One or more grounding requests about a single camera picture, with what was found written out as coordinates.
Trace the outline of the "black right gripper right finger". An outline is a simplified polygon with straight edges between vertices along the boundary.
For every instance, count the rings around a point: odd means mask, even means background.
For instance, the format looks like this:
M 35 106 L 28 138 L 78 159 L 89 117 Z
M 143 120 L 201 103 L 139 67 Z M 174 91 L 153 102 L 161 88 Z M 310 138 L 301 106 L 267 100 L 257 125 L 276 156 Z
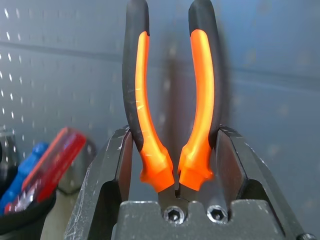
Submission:
M 220 126 L 215 153 L 229 214 L 222 239 L 316 239 L 304 231 L 268 166 L 242 135 Z

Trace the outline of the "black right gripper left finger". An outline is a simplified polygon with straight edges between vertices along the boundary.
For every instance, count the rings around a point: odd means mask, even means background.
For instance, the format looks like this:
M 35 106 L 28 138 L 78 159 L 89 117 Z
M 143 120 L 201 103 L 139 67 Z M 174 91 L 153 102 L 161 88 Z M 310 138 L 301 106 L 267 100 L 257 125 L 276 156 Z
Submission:
M 65 240 L 110 240 L 120 205 L 129 198 L 133 139 L 117 129 L 88 166 L 64 232 Z

